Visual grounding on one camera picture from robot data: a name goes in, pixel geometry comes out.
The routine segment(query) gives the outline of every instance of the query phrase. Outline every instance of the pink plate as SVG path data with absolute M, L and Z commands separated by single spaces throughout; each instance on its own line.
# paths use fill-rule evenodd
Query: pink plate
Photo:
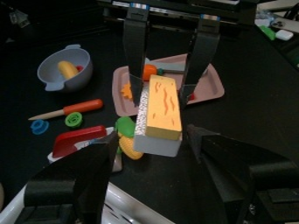
M 152 61 L 184 64 L 186 54 L 176 55 L 168 58 L 156 59 Z M 174 79 L 177 89 L 181 86 L 182 75 L 174 73 L 166 73 L 164 76 Z M 116 114 L 118 116 L 134 116 L 137 114 L 137 107 L 132 101 L 129 101 L 121 95 L 121 88 L 128 83 L 128 68 L 121 66 L 116 69 L 113 73 L 113 82 L 112 82 L 112 96 L 116 107 Z M 204 75 L 200 77 L 198 84 L 193 90 L 193 100 L 188 104 L 196 102 L 204 102 L 210 99 L 220 98 L 224 95 L 224 88 L 220 83 L 218 74 L 212 65 L 208 65 L 208 69 Z

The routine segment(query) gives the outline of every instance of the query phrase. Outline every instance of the black surface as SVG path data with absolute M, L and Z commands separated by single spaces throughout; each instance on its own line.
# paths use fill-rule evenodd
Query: black surface
M 153 60 L 186 53 L 189 40 L 186 33 L 152 30 L 146 57 Z M 81 44 L 89 52 L 94 66 L 92 80 L 77 93 L 46 93 L 36 77 L 37 66 L 52 53 L 73 43 Z M 50 119 L 48 131 L 34 136 L 26 119 L 72 103 L 100 98 L 105 106 L 84 113 L 81 128 L 100 124 L 113 126 L 117 115 L 110 94 L 112 75 L 125 64 L 117 31 L 12 49 L 5 53 L 0 62 L 0 181 L 5 204 L 29 177 L 48 164 L 54 137 L 68 131 L 61 116 Z M 182 128 L 192 123 L 264 147 L 299 163 L 297 71 L 255 28 L 236 38 L 220 38 L 212 65 L 225 94 L 185 108 L 181 112 Z M 110 182 L 170 221 L 224 223 L 213 204 L 217 194 L 209 189 L 205 168 L 196 163 L 185 139 L 177 157 L 144 155 L 133 161 L 122 156 L 122 162 L 124 170 L 110 175 Z

